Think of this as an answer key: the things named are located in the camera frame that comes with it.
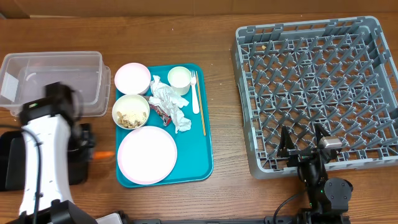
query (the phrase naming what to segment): black base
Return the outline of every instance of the black base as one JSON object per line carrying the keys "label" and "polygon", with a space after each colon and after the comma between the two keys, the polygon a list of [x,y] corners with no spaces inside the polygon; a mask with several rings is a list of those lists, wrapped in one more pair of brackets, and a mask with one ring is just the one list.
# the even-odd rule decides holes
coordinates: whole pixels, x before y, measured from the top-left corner
{"label": "black base", "polygon": [[[26,215],[22,212],[17,220],[8,224],[31,224],[34,221],[34,215]],[[51,207],[39,211],[37,214],[37,223],[53,223],[53,224],[97,224],[95,219],[80,210],[74,203],[70,201],[60,202],[54,200]]]}
{"label": "black base", "polygon": [[[276,216],[276,223],[277,224],[291,224],[293,221],[293,217],[289,216]],[[266,217],[264,219],[264,224],[274,224],[274,217]]]}
{"label": "black base", "polygon": [[161,221],[152,220],[133,220],[132,224],[264,224],[264,219],[230,219],[230,220],[177,220]]}
{"label": "black base", "polygon": [[[25,142],[20,131],[9,131],[0,137],[0,192],[23,190],[25,187]],[[84,183],[93,148],[68,151],[70,185]]]}

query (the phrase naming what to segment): gray dish rack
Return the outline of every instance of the gray dish rack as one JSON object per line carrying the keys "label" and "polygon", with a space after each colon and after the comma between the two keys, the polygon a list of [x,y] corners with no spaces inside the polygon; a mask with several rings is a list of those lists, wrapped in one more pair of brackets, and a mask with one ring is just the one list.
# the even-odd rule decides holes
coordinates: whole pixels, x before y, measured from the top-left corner
{"label": "gray dish rack", "polygon": [[328,170],[398,163],[397,69],[376,18],[240,27],[231,54],[255,178],[297,175],[276,156],[283,125],[297,149],[315,146],[315,123],[338,136]]}

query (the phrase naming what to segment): food crumbs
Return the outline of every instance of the food crumbs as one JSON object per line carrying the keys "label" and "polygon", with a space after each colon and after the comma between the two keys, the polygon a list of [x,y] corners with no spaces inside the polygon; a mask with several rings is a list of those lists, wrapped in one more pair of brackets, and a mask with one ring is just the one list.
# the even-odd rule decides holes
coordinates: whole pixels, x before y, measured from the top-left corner
{"label": "food crumbs", "polygon": [[122,113],[120,111],[117,112],[118,116],[118,124],[122,125],[125,128],[138,128],[141,124],[145,122],[147,119],[147,113]]}

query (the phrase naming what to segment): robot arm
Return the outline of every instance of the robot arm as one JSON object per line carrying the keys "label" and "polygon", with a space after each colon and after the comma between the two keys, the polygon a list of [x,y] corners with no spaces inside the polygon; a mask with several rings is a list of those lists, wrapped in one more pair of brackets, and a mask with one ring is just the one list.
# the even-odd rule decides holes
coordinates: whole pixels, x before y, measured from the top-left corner
{"label": "robot arm", "polygon": [[[59,114],[53,117],[47,115],[29,121],[24,129],[35,133],[39,141],[42,142],[39,211],[51,207],[53,200],[60,200],[61,202],[69,200],[73,203],[67,173],[67,146],[70,137],[68,123]],[[26,133],[23,133],[23,135],[26,146],[26,175],[24,198],[19,214],[26,212],[26,215],[30,215],[33,214],[35,205],[38,155],[33,139]]]}
{"label": "robot arm", "polygon": [[[280,138],[277,156],[287,158],[288,167],[297,167],[299,179],[305,184],[311,208],[302,208],[298,214],[278,223],[289,224],[350,224],[348,211],[353,186],[341,178],[328,178],[325,164],[336,159],[342,143],[338,137],[330,136],[321,124],[315,124],[317,147],[296,150],[289,131],[284,126]],[[267,222],[277,222],[274,217],[266,217]]]}
{"label": "robot arm", "polygon": [[[72,90],[60,83],[45,87],[45,98],[26,103],[19,119],[22,128],[33,133],[41,143],[41,178],[36,142],[23,133],[26,149],[24,197],[19,219],[11,223],[93,223],[85,212],[73,204],[69,189],[67,152],[69,149],[93,147],[81,126],[75,125]],[[40,198],[36,198],[40,181]],[[39,201],[38,212],[34,212]]]}

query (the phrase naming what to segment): clear plastic container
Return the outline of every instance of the clear plastic container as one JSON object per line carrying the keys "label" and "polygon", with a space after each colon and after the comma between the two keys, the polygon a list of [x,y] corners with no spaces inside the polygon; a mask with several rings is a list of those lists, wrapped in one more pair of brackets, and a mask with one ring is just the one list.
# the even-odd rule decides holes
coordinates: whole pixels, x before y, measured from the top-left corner
{"label": "clear plastic container", "polygon": [[0,107],[17,116],[24,103],[44,97],[43,86],[54,82],[66,84],[81,93],[83,116],[106,114],[111,70],[104,65],[99,52],[7,55],[0,69]]}

